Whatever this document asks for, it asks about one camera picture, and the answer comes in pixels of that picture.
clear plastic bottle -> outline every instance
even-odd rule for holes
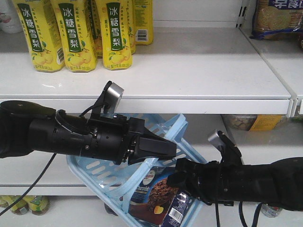
[[[280,207],[271,207],[267,204],[262,204],[261,212],[269,218],[275,218],[277,217],[282,211],[282,208]]]
[[[5,33],[23,31],[12,0],[0,0],[0,29]]]

shelf bracket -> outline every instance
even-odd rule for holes
[[[237,24],[236,27],[241,27],[242,24],[245,21],[245,14],[246,14],[246,9],[247,6],[249,5],[250,0],[242,0],[242,4],[241,4],[241,8],[238,14],[238,20],[237,20]]]

robotic arm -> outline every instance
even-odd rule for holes
[[[134,164],[148,157],[169,160],[176,144],[144,127],[144,120],[113,113],[123,90],[107,83],[95,104],[80,116],[36,103],[6,101],[0,104],[0,158],[24,156],[33,150]],[[92,111],[90,118],[84,114]],[[269,165],[243,165],[238,148],[221,132],[209,138],[222,161],[200,164],[178,159],[167,184],[187,190],[210,205],[257,201],[287,210],[303,210],[303,157]]]
[[[204,203],[232,206],[234,201],[254,201],[286,210],[303,210],[303,157],[268,165],[243,165],[239,149],[221,132],[209,141],[222,161],[207,164],[178,159],[167,184],[183,188]]]
[[[96,103],[81,116],[66,114],[36,103],[6,101],[0,104],[0,158],[24,156],[33,150],[111,160],[119,165],[176,156],[176,144],[144,127],[144,120],[113,113],[123,90],[111,81]],[[89,119],[84,114],[92,110]]]

green label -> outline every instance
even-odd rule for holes
[[[120,29],[120,3],[107,3],[107,14],[110,27],[110,40],[112,44],[112,51],[123,50],[121,29]]]
[[[25,26],[27,27],[27,32],[32,45],[32,50],[36,52],[43,52],[37,28],[35,26],[35,22],[29,5],[22,3],[17,5],[21,11]]]
[[[63,17],[70,52],[81,52],[82,49],[74,15],[74,5],[70,3],[60,3],[59,8]]]
[[[93,39],[97,39],[97,34],[95,31],[95,22],[94,22],[94,17],[93,17],[93,9],[92,9],[92,4],[93,4],[93,0],[89,0],[88,3],[88,12],[89,12],[89,23],[90,23],[90,29],[91,29],[91,33],[93,35]]]

barcode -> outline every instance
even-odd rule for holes
[[[143,30],[143,29],[137,30],[136,41],[147,42],[148,41],[147,30]]]
[[[60,48],[60,49],[57,51],[57,63],[58,63],[58,65],[60,65],[60,64],[62,63],[63,60],[64,60],[63,49]]]
[[[178,223],[181,224],[183,214],[181,214],[179,211],[177,211],[175,208],[171,208],[169,215],[175,219]]]

